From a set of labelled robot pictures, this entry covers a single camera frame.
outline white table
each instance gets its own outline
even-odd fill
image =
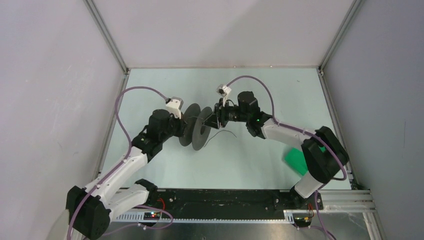
[[[278,119],[299,127],[333,129],[329,110],[314,68],[173,68],[132,69],[127,88],[148,86],[167,97],[180,97],[182,111],[192,103],[203,109],[213,108],[220,96],[215,92],[219,84],[227,84],[240,75],[261,79],[274,98]],[[261,110],[271,114],[271,104],[264,88],[248,78],[231,85],[231,99],[237,104],[237,95],[253,91]],[[165,103],[156,93],[137,89],[127,92],[119,115],[131,139],[148,123],[155,109],[164,109]],[[301,176],[284,161],[291,147],[273,140],[252,137],[244,123],[229,122],[226,130],[212,139],[205,148],[194,151],[191,145],[183,147],[177,137],[163,144],[163,150],[141,170],[129,178],[123,187],[139,179],[147,179],[159,188],[194,189],[290,189]],[[209,137],[218,130],[212,129]],[[116,124],[107,150],[102,172],[108,170],[128,145]],[[349,180],[332,180],[324,189],[349,190]]]

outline black disc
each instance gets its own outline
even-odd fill
[[[196,123],[194,125],[193,129],[193,136],[192,136],[192,145],[193,149],[196,151],[199,151],[203,146],[205,145],[206,141],[208,140],[209,133],[211,132],[211,127],[204,126],[203,121],[206,119],[207,116],[209,116],[212,113],[212,108],[205,107],[200,112]]]
[[[192,143],[193,128],[195,127],[196,120],[198,119],[197,116],[199,116],[199,114],[200,106],[197,103],[193,103],[187,107],[184,115],[182,116],[184,121],[187,123],[187,126],[185,126],[184,134],[179,137],[179,143],[184,147],[187,147]]]

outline spool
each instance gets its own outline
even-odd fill
[[[193,128],[193,134],[192,134],[192,143],[193,149],[196,151],[199,151],[203,148],[206,141],[208,140],[209,133],[211,132],[211,127],[204,126],[203,122],[206,119],[207,116],[209,116],[212,113],[212,108],[205,107],[200,112],[196,119],[196,123],[194,124]]]
[[[187,147],[192,143],[193,128],[200,112],[200,106],[197,103],[193,103],[187,107],[184,115],[182,115],[184,121],[187,123],[183,135],[179,137],[179,144],[183,147]]]

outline gray disc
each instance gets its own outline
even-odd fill
[[[205,107],[200,112],[196,123],[194,125],[193,129],[193,136],[192,136],[192,145],[193,149],[196,151],[199,151],[203,146],[205,145],[206,141],[208,140],[209,133],[211,132],[211,127],[204,126],[203,121],[206,119],[207,116],[209,116],[212,113],[212,108]]]
[[[192,143],[193,128],[195,127],[196,120],[198,119],[197,116],[199,116],[199,114],[200,106],[197,103],[193,103],[187,107],[184,115],[182,116],[184,121],[187,123],[187,126],[185,126],[184,134],[179,137],[179,143],[184,147],[187,147]]]

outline gray floor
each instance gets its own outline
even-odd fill
[[[322,214],[327,229],[339,240],[369,240],[362,213]],[[112,223],[113,231],[128,223]],[[315,217],[313,224],[319,226]],[[324,234],[315,229],[297,231],[291,224],[272,223],[176,223],[162,230],[143,230],[129,227],[101,240],[325,240]]]

